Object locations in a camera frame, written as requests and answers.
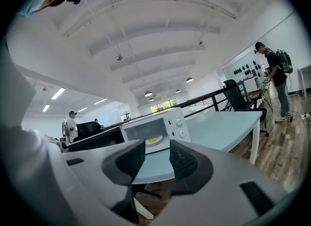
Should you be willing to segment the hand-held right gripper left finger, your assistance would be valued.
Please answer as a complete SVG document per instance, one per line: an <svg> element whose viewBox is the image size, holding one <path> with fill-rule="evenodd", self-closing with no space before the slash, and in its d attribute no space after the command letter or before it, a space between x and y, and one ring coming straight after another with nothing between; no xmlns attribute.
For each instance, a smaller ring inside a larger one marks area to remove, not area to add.
<svg viewBox="0 0 311 226"><path fill-rule="evenodd" d="M145 161L143 140L63 156L83 187L102 205L123 219L138 223L132 183Z"/></svg>

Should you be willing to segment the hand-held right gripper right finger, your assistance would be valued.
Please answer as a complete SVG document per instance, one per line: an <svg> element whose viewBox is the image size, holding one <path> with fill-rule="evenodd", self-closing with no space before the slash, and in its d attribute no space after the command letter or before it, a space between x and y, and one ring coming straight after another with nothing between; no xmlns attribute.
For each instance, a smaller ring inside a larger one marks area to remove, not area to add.
<svg viewBox="0 0 311 226"><path fill-rule="evenodd" d="M243 158L184 141L170 145L175 184L155 226L269 226L296 196Z"/></svg>

